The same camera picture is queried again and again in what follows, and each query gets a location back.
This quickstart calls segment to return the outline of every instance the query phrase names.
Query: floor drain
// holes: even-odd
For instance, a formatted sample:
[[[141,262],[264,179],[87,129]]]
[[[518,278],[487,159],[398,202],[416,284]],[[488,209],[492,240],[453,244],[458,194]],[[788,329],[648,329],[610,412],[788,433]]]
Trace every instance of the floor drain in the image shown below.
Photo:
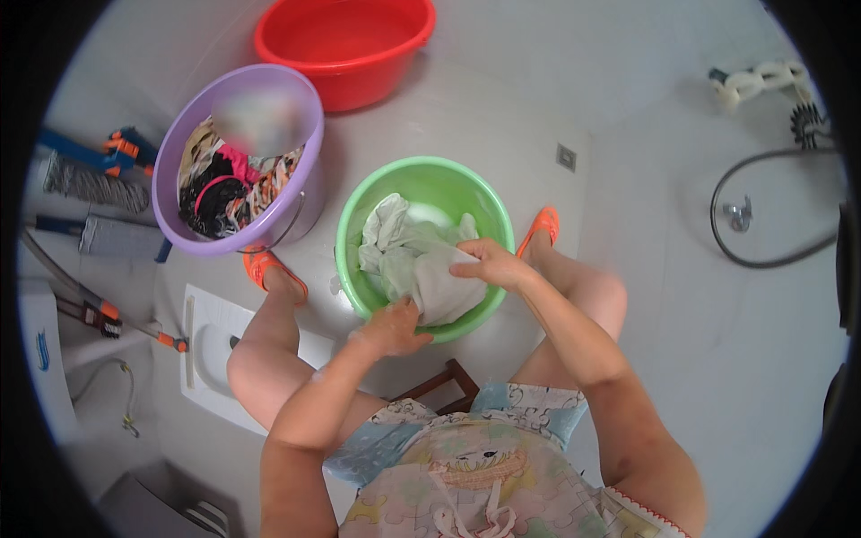
[[[559,144],[556,146],[556,162],[573,172],[577,165],[577,153]]]

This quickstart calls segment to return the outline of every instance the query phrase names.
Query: purple plastic basin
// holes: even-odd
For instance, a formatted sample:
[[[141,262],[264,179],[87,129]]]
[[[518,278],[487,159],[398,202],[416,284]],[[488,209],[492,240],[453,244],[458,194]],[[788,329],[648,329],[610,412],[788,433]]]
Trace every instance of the purple plastic basin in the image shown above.
[[[305,121],[316,127],[311,138],[305,143],[302,158],[296,165],[287,187],[266,211],[236,234],[222,239],[211,239],[193,232],[179,218],[177,174],[185,142],[195,127],[211,114],[213,99],[218,89],[222,84],[236,82],[285,84],[285,88],[300,100],[301,110],[307,114]],[[168,129],[158,150],[152,172],[152,207],[158,227],[177,248],[196,256],[219,256],[248,247],[259,250],[272,246],[279,238],[281,243],[301,238],[317,222],[325,202],[323,181],[317,166],[322,141],[323,107],[317,90],[301,73],[277,64],[248,65],[227,73],[201,90],[201,93],[185,105]],[[283,235],[291,222],[292,228]]]

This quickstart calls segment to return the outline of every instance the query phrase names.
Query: clothes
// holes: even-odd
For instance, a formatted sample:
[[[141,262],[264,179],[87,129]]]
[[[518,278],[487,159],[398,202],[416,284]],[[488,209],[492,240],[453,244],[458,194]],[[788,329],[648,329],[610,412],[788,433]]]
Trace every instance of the clothes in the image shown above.
[[[493,419],[532,431],[565,450],[587,408],[580,391],[515,383],[487,383],[469,413],[439,417],[412,399],[392,402],[359,426],[325,461],[332,475],[364,487],[397,463],[410,444],[437,426]]]
[[[503,412],[494,409],[431,418],[404,443],[397,463],[381,470],[359,492],[338,535],[686,536],[678,526],[615,488],[586,484],[568,463],[561,448],[567,439],[556,432],[570,432],[573,426],[569,425],[576,423],[572,417],[579,418],[585,409],[579,392],[509,384],[493,387],[482,389],[487,391],[486,402],[505,399],[515,404],[508,412],[517,414],[520,424],[494,417],[495,411]],[[573,406],[560,408],[556,406],[560,402]],[[531,407],[537,407],[531,415],[514,411]],[[558,411],[568,411],[569,416],[560,418]],[[429,413],[422,405],[404,400],[375,417],[391,428],[396,420],[414,427],[417,424],[408,421],[427,423]],[[363,431],[368,425],[345,445],[368,434]]]
[[[212,117],[207,118],[183,150],[177,178],[180,218],[209,238],[238,232],[281,193],[304,148],[273,158],[245,155],[225,144],[214,131]]]
[[[421,326],[446,325],[484,300],[487,284],[449,273],[454,263],[478,260],[455,248],[477,239],[475,218],[465,213],[458,227],[443,229],[409,215],[410,202],[394,193],[374,208],[362,229],[359,269],[381,278],[383,293],[395,302],[409,294]]]

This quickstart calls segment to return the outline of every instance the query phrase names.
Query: person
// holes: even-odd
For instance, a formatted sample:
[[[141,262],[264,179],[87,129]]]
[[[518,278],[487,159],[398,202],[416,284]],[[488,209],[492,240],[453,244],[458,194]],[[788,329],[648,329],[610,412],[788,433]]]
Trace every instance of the person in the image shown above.
[[[298,356],[294,309],[307,288],[271,254],[246,256],[269,291],[228,363],[231,389],[269,436],[260,460],[263,536],[698,536],[706,518],[691,458],[672,439],[616,340],[627,295],[612,275],[562,256],[556,211],[517,256],[490,238],[452,275],[521,297],[546,337],[469,413],[357,388],[383,356],[432,340],[408,298],[376,312],[319,371]],[[564,456],[588,403],[604,487]],[[361,488],[338,527],[322,470]]]

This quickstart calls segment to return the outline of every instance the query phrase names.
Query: orange sandal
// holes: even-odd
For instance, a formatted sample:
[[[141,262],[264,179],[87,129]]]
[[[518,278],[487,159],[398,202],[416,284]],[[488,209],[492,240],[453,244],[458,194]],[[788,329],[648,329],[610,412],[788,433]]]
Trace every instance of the orange sandal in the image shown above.
[[[559,237],[559,214],[556,212],[556,208],[552,206],[547,206],[536,215],[535,220],[532,221],[532,226],[530,226],[529,232],[526,233],[526,237],[523,239],[523,242],[517,247],[517,257],[523,257],[523,251],[526,250],[526,245],[529,244],[530,239],[532,239],[532,235],[538,230],[547,230],[550,234],[550,246],[553,246],[556,243],[556,238]]]
[[[305,282],[303,282],[298,276],[294,275],[290,269],[287,269],[287,267],[271,252],[243,254],[242,263],[245,265],[245,272],[248,273],[249,278],[251,278],[255,284],[266,292],[269,290],[263,285],[263,273],[266,272],[266,268],[270,265],[280,267],[290,278],[299,282],[299,285],[302,286],[302,291],[305,293],[305,298],[296,303],[296,305],[302,306],[308,300],[308,286],[305,285]]]

